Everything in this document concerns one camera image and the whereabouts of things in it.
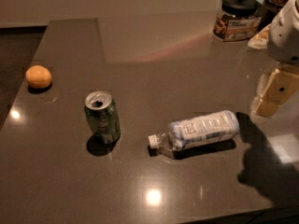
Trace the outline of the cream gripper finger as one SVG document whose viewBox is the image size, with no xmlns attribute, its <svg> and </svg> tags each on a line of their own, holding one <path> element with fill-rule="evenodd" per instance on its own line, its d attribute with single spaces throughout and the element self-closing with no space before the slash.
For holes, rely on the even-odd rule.
<svg viewBox="0 0 299 224">
<path fill-rule="evenodd" d="M 255 115 L 270 118 L 278 111 L 279 105 L 256 96 L 250 108 Z"/>
<path fill-rule="evenodd" d="M 256 94 L 259 97 L 263 97 L 263 94 L 266 90 L 270 75 L 271 75 L 270 72 L 263 72 L 262 73 L 262 75 L 260 77 L 260 80 L 258 82 L 258 85 L 257 85 L 257 90 L 256 90 Z"/>
</svg>

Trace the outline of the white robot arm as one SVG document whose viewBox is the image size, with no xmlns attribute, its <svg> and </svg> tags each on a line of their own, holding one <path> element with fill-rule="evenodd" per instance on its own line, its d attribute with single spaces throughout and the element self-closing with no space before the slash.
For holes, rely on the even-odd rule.
<svg viewBox="0 0 299 224">
<path fill-rule="evenodd" d="M 299 0 L 289 0 L 272 20 L 267 51 L 278 66 L 261 75 L 251 110 L 270 118 L 299 90 Z"/>
</svg>

